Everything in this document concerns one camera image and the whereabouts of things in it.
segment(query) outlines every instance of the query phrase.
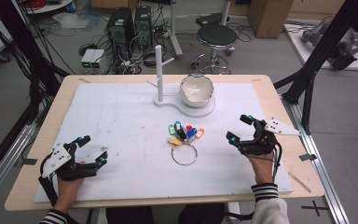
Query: striped sleeve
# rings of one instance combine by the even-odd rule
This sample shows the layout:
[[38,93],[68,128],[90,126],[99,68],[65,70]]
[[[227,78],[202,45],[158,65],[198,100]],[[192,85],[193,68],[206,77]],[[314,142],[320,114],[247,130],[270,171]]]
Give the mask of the striped sleeve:
[[258,184],[252,186],[255,195],[255,202],[264,199],[278,198],[278,186],[273,183]]
[[66,216],[58,210],[50,209],[40,224],[67,224]]

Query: black pole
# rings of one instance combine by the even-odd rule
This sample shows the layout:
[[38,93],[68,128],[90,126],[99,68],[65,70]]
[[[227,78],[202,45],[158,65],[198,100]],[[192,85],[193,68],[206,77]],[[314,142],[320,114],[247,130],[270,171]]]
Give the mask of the black pole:
[[275,89],[293,82],[289,90],[282,95],[289,104],[297,104],[298,98],[305,91],[303,116],[301,124],[307,134],[310,134],[310,105],[312,101],[313,84],[316,75],[324,62],[336,48],[339,41],[358,19],[358,0],[346,0],[332,20],[323,37],[316,45],[304,66],[290,77],[274,83]]

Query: yellow key tag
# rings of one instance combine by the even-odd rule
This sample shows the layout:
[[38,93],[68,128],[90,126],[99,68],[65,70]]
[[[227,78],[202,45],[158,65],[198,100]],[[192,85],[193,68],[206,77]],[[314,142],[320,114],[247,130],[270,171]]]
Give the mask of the yellow key tag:
[[177,140],[177,139],[171,139],[171,138],[168,138],[168,139],[167,139],[167,143],[173,144],[173,145],[175,145],[175,146],[180,146],[180,145],[183,144],[183,142],[181,142],[181,141],[179,141],[179,140]]

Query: person's right hand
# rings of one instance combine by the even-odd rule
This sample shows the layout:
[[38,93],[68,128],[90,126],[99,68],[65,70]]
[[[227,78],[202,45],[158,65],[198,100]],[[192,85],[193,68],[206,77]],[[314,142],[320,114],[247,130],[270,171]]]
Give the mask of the person's right hand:
[[246,155],[249,159],[249,162],[252,164],[252,167],[255,171],[255,183],[264,184],[264,183],[273,183],[272,178],[272,164],[274,153],[271,152],[267,155]]

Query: ceramic bowl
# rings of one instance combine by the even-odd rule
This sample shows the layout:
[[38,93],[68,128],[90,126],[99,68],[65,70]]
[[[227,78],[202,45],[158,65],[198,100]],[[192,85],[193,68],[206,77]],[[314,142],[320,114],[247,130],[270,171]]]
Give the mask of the ceramic bowl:
[[204,75],[192,74],[182,80],[179,92],[182,101],[187,105],[205,106],[213,95],[213,83]]

